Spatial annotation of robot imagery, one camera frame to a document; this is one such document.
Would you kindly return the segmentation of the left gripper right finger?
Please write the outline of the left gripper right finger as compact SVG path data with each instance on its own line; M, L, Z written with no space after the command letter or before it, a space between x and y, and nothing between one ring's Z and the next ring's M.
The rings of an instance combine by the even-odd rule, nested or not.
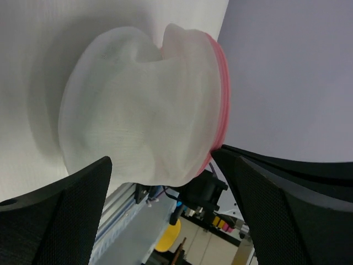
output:
M352 203L244 158L234 174L259 264L352 264Z

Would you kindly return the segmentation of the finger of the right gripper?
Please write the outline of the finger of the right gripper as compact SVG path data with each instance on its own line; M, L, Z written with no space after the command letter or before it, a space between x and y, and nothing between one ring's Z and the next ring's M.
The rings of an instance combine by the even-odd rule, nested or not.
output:
M257 165L286 173L288 179L316 192L352 202L352 162L303 162L269 157L229 145L211 152L225 177L234 174L236 158L246 158Z

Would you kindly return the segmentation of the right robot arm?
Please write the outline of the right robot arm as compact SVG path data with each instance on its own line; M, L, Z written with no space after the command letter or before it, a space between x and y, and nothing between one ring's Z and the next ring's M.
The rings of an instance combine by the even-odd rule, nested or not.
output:
M224 190L235 191L234 162L244 157L289 181L327 196L352 201L352 162L303 162L269 157L229 145L211 152L225 180L217 178L215 170L203 170L189 183L175 187L178 201L192 210L219 210L218 200Z

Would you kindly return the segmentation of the pink-trimmed mesh laundry bag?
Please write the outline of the pink-trimmed mesh laundry bag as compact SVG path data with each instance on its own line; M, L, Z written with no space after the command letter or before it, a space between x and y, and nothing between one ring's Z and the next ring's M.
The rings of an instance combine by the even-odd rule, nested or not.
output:
M58 137L75 173L110 157L116 183L182 186L224 142L231 86L220 44L169 24L162 47L133 27L86 48L63 94Z

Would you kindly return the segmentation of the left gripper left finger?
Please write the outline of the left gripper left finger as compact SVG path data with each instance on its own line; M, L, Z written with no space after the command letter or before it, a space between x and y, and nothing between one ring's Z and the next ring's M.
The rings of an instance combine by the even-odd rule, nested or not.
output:
M105 156L1 202L1 264L88 264L112 167Z

